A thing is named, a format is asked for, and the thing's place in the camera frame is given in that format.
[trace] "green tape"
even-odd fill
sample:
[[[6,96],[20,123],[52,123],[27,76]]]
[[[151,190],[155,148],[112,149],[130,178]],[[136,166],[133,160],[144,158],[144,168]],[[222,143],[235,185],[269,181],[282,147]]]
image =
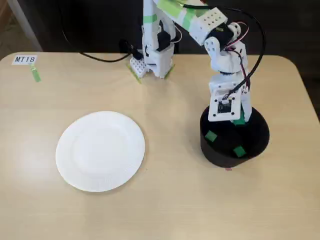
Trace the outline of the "green tape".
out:
[[[175,64],[171,67],[171,69],[168,71],[168,73],[165,75],[164,79],[167,79],[170,75],[170,73],[172,72],[172,70],[175,68]]]
[[[233,120],[232,123],[236,126],[238,125],[245,125],[246,121],[245,121],[245,112],[243,110],[241,110],[241,117],[238,120]]]
[[[35,82],[36,83],[41,82],[40,75],[39,75],[38,70],[36,69],[34,64],[30,65],[30,69],[31,69],[31,72],[32,72],[32,75],[33,75],[33,78],[34,78]]]
[[[175,0],[159,0],[157,7],[174,18],[178,18],[183,4]]]
[[[217,136],[214,132],[212,132],[212,131],[208,131],[208,133],[205,135],[205,138],[206,138],[207,140],[209,140],[210,142],[214,142],[217,137],[218,137],[218,136]]]
[[[154,14],[152,16],[144,16],[143,17],[143,23],[144,24],[152,24],[155,21],[157,21],[157,19],[158,19],[157,14]]]
[[[142,84],[140,78],[137,76],[137,74],[133,71],[133,69],[131,68],[131,66],[129,64],[126,65],[126,67],[130,70],[130,72],[133,74],[133,76],[135,77],[135,79],[138,81],[138,83]]]
[[[205,14],[206,12],[208,12],[209,10],[207,9],[197,9],[195,10],[195,15],[197,17],[201,17],[203,14]]]
[[[189,31],[190,25],[191,25],[191,20],[196,16],[196,10],[195,9],[187,9],[185,17],[183,19],[182,27]]]
[[[233,151],[238,156],[238,158],[241,158],[247,154],[242,146],[236,147],[235,149],[233,149]]]

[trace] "dark background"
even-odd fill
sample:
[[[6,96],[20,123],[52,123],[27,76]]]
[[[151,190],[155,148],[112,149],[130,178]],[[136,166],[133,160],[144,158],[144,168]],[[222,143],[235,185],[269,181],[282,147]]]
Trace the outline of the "dark background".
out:
[[[141,47],[143,0],[18,0],[46,52],[118,52],[119,39]],[[297,66],[320,117],[320,1],[318,0],[208,0],[209,5],[240,8],[252,13],[267,33],[268,55],[280,55]],[[60,13],[71,48],[61,31]],[[230,21],[245,20],[248,54],[258,54],[261,38],[249,19],[224,11]],[[184,31],[180,54],[204,54]]]

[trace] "robotic arm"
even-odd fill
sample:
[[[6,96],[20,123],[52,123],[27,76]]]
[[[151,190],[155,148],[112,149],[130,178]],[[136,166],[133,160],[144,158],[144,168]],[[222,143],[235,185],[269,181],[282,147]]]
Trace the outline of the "robotic arm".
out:
[[[137,76],[142,78],[150,70],[159,78],[167,75],[173,66],[177,23],[200,46],[205,47],[211,58],[211,68],[219,72],[209,83],[211,100],[208,120],[217,122],[244,118],[248,122],[252,114],[250,86],[243,85],[226,98],[248,74],[246,47],[237,41],[241,34],[240,25],[236,22],[227,25],[228,18],[218,8],[189,9],[175,0],[143,0],[143,4],[143,59],[133,57],[130,60]]]

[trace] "beige tabletop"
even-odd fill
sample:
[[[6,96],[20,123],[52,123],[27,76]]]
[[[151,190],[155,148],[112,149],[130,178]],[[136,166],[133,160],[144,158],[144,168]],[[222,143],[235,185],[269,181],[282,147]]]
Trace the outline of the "beige tabletop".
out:
[[[200,149],[208,56],[176,55],[166,80],[149,74],[139,84],[129,60],[35,54],[40,82],[29,66],[12,65],[14,54],[0,62],[0,239],[320,239],[320,125],[289,60],[266,56],[252,78],[268,148],[226,171]],[[134,119],[146,154],[125,185],[87,193],[63,180],[55,151],[72,122],[97,111]]]

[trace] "black cylindrical base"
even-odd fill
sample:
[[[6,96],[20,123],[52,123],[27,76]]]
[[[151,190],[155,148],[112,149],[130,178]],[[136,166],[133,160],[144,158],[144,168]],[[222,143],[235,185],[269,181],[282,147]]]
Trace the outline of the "black cylindrical base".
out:
[[[251,118],[244,125],[235,125],[231,121],[210,122],[208,116],[209,107],[200,120],[200,144],[204,156],[214,165],[233,168],[257,157],[268,146],[269,127],[256,109],[252,108]],[[209,131],[216,135],[214,140],[206,137]],[[236,151],[239,148],[242,156]]]

